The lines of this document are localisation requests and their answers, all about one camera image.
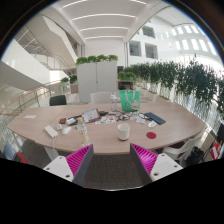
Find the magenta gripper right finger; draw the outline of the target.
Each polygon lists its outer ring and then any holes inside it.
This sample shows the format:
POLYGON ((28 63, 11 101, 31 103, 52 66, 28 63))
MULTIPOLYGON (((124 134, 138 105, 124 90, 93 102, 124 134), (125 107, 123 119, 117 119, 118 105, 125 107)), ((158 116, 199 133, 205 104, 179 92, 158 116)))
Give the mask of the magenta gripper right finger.
POLYGON ((155 154, 134 143, 130 144, 130 155, 144 185, 182 169, 182 166, 165 153, 155 154))

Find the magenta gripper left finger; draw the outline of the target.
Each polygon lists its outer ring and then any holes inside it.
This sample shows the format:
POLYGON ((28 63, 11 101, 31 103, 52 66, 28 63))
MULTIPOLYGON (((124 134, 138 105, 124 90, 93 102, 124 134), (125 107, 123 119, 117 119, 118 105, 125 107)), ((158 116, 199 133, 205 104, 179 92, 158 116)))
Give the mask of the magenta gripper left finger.
POLYGON ((44 170, 73 182, 76 185, 82 186, 93 155, 93 145, 90 144, 66 157, 56 157, 52 162, 44 167, 44 170))

